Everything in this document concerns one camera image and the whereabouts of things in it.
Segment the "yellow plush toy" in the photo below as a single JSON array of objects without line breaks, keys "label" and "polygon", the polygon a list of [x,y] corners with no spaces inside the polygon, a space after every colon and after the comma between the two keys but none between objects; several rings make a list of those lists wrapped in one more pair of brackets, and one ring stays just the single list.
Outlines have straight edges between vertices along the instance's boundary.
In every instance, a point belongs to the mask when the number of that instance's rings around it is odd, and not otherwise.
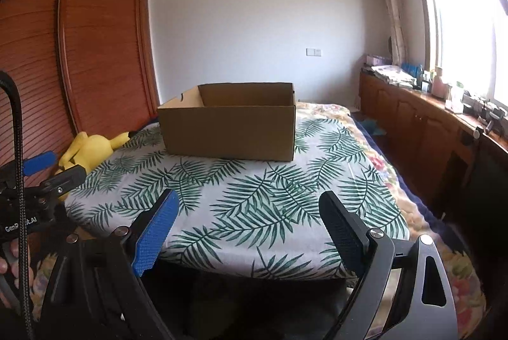
[{"label": "yellow plush toy", "polygon": [[129,133],[122,133],[111,140],[92,135],[89,137],[85,132],[79,132],[70,144],[69,149],[58,161],[60,170],[81,165],[88,175],[102,162],[109,158],[115,149],[120,148],[129,140]]}]

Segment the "white and green fabric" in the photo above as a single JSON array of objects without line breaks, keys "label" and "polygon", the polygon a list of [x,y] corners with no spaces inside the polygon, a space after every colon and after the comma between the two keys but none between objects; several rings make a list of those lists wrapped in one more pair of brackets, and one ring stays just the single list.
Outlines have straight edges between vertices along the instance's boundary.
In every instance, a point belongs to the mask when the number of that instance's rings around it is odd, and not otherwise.
[{"label": "white and green fabric", "polygon": [[167,155],[158,124],[102,163],[65,203],[95,234],[130,225],[165,188],[180,211],[163,258],[185,266],[258,278],[349,277],[319,217],[334,191],[369,227],[409,238],[393,195],[364,147],[337,119],[297,111],[293,162]]}]

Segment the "blue textured pad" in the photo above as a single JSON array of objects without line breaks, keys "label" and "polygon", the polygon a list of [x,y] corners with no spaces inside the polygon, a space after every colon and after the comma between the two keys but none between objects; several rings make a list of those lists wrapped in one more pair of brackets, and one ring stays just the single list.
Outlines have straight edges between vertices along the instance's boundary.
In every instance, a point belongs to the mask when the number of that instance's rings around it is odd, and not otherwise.
[{"label": "blue textured pad", "polygon": [[132,262],[132,268],[138,277],[141,277],[145,270],[153,267],[164,240],[175,222],[178,206],[178,195],[171,191],[139,237]]},{"label": "blue textured pad", "polygon": [[23,175],[29,177],[30,175],[34,175],[34,173],[52,167],[55,163],[57,163],[57,156],[54,152],[44,152],[29,160],[23,161]]}]

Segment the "silver bolt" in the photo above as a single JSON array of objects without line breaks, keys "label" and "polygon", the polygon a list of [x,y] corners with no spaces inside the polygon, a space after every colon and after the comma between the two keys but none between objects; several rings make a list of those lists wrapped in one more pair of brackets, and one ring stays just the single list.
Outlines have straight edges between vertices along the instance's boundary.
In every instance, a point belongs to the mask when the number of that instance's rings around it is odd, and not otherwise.
[{"label": "silver bolt", "polygon": [[129,232],[129,228],[126,227],[125,225],[122,225],[122,226],[118,227],[115,231],[113,231],[113,233],[117,237],[123,237],[123,236],[127,235],[128,232]]},{"label": "silver bolt", "polygon": [[424,243],[425,245],[432,245],[434,243],[434,241],[432,240],[432,237],[427,234],[422,234],[420,236],[420,241],[422,241],[422,243]]},{"label": "silver bolt", "polygon": [[69,234],[67,236],[67,244],[74,244],[78,241],[78,234]]},{"label": "silver bolt", "polygon": [[384,237],[384,232],[381,231],[379,228],[373,228],[369,232],[373,238],[383,238]]}]

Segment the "bed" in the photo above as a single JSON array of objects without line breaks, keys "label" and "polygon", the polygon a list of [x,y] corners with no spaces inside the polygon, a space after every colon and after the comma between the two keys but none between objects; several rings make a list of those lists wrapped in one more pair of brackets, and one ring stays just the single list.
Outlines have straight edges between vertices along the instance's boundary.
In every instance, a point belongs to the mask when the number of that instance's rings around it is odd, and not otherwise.
[{"label": "bed", "polygon": [[319,217],[318,197],[331,189],[392,238],[433,237],[461,337],[484,315],[485,297],[459,238],[411,194],[342,106],[298,103],[293,162],[167,155],[158,124],[150,124],[92,171],[65,207],[88,231],[107,235],[130,225],[165,188],[180,197],[161,252],[167,261],[253,278],[354,279]]}]

